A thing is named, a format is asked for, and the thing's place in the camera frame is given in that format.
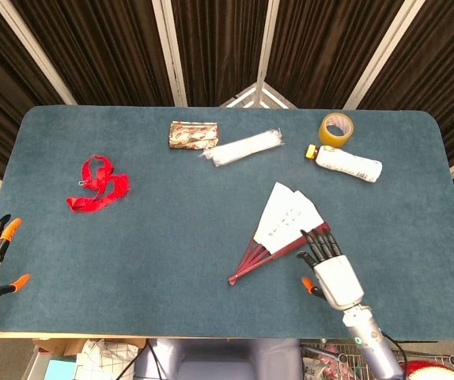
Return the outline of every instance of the white paper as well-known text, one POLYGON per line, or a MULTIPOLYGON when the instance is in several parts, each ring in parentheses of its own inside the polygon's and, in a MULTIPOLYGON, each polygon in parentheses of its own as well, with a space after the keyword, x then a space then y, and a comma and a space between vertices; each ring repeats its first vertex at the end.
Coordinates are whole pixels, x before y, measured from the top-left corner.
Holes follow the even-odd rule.
POLYGON ((311 200, 276 183, 267 201, 254 240, 273 254, 323 223, 311 200))
POLYGON ((259 226, 255 232, 253 240, 260 243, 260 240, 264 240, 269 232, 270 228, 274 228, 274 221, 282 216, 285 212, 283 208, 285 204, 293 197, 293 191, 287 188, 284 184, 276 182, 273 187, 273 191, 269 195, 266 206, 260 217, 259 226))

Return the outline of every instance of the table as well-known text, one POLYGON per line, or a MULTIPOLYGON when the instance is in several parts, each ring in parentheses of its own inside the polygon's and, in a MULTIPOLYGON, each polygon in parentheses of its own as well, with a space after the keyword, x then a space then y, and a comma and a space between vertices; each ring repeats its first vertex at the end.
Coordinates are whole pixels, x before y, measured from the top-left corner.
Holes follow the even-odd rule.
POLYGON ((454 187, 439 128, 415 111, 348 111, 344 150, 383 162, 370 184, 304 159, 330 110, 45 106, 23 120, 0 217, 23 219, 0 284, 0 336, 100 334, 343 338, 342 314, 310 298, 295 255, 227 283, 275 181, 330 224, 380 326, 406 340, 454 339, 454 187), (280 128, 285 145, 216 168, 170 150, 172 120, 216 121, 220 143, 280 128), (91 154, 127 173, 125 198, 74 214, 67 196, 91 154))

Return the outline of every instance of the yellow bottle cap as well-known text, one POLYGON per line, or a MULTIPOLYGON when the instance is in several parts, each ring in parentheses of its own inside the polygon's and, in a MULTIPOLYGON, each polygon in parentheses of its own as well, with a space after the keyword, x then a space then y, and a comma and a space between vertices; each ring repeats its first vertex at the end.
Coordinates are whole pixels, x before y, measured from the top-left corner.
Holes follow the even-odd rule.
POLYGON ((311 160, 313 158, 313 155, 315 154, 315 149, 316 146, 309 144, 308 150, 306 150, 306 158, 309 158, 311 160))

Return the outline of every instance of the folding fan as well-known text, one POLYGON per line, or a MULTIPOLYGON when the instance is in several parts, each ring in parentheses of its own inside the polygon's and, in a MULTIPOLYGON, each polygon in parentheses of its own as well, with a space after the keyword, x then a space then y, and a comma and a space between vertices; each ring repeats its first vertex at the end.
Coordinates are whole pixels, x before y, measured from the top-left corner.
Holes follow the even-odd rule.
POLYGON ((252 239, 236 272, 229 277, 234 285, 241 276, 268 261, 277 259, 306 243, 301 230, 329 230, 315 205, 301 192, 293 192, 276 182, 267 200, 252 239))

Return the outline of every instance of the packing tape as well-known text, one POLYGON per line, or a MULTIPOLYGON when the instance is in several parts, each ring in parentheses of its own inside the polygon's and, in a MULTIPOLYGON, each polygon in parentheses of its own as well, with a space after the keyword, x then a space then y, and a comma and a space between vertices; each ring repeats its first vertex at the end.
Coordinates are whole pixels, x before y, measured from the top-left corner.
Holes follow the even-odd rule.
POLYGON ((323 145, 340 148, 348 141, 352 133, 354 133, 354 123, 352 122, 352 119, 342 113, 333 112, 323 118, 319 128, 319 140, 323 145), (328 126, 338 127, 343 132, 343 135, 333 135, 327 129, 328 126))

